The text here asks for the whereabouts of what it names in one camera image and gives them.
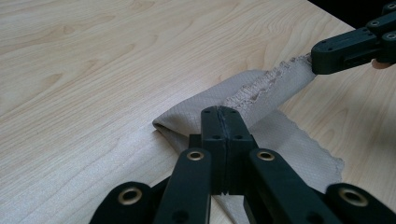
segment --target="wooden table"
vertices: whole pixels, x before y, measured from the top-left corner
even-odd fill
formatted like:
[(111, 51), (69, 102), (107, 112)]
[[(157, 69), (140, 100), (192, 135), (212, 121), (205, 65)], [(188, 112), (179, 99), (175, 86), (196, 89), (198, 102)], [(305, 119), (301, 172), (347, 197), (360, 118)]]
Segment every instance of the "wooden table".
[[(0, 3), (0, 222), (88, 223), (177, 154), (151, 122), (247, 69), (352, 28), (305, 0)], [(320, 76), (281, 106), (396, 210), (396, 67)], [(212, 223), (230, 220), (216, 203)]]

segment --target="screw hole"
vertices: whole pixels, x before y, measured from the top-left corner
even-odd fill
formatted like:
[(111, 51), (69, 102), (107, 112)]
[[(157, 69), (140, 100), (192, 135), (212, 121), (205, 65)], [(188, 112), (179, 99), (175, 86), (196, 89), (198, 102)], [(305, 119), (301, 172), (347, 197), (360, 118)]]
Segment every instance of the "screw hole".
[(396, 34), (388, 34), (387, 38), (394, 39), (394, 38), (396, 38)]
[(172, 219), (175, 223), (185, 223), (189, 220), (189, 214), (186, 211), (179, 210), (172, 215)]
[(203, 157), (204, 157), (204, 153), (199, 151), (193, 151), (187, 154), (187, 158), (189, 158), (192, 161), (200, 161)]
[(260, 151), (257, 153), (257, 157), (263, 161), (273, 161), (275, 156), (269, 152)]
[(369, 203), (367, 199), (354, 189), (339, 189), (338, 194), (347, 203), (353, 204), (358, 207), (367, 206)]
[(128, 188), (119, 194), (119, 203), (123, 205), (131, 205), (139, 202), (142, 198), (142, 191), (138, 188)]
[(379, 25), (379, 21), (372, 21), (372, 22), (370, 22), (370, 24), (373, 26), (377, 26), (377, 25)]

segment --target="folded towel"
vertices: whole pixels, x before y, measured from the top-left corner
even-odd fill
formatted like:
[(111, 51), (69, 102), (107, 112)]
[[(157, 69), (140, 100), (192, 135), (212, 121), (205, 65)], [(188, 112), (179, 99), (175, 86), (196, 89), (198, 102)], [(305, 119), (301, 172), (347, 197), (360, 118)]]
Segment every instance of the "folded towel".
[[(259, 147), (278, 152), (308, 186), (324, 192), (341, 181), (344, 163), (277, 110), (315, 77), (309, 54), (283, 62), (272, 71), (245, 71), (173, 106), (153, 125), (180, 153), (188, 148), (189, 135), (201, 132), (203, 109), (228, 106), (238, 110)], [(214, 198), (234, 223), (248, 223), (243, 196)]]

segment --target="cloth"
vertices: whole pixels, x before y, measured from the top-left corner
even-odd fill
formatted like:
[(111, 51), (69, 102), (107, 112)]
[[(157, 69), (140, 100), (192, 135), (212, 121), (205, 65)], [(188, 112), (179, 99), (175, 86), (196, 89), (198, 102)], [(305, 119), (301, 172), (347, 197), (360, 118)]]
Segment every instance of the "cloth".
[[(277, 110), (315, 76), (309, 54), (283, 62), (271, 71), (248, 70), (173, 106), (153, 125), (180, 153), (188, 148), (188, 136), (201, 132), (203, 109), (231, 107), (241, 114), (259, 147), (278, 152), (308, 186), (324, 192), (330, 184), (341, 181), (344, 163)], [(248, 223), (243, 196), (214, 198), (234, 223)]]

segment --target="wood grain surface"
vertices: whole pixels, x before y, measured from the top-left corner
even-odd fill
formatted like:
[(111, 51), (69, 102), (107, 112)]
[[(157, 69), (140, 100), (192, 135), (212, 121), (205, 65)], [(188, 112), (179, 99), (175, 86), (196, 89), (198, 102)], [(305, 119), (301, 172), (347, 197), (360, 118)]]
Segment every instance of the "wood grain surface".
[[(351, 29), (305, 0), (1, 1), (0, 222), (89, 223), (118, 184), (171, 174), (161, 113)], [(281, 106), (393, 211), (395, 72), (320, 76)], [(230, 222), (213, 200), (211, 222)]]

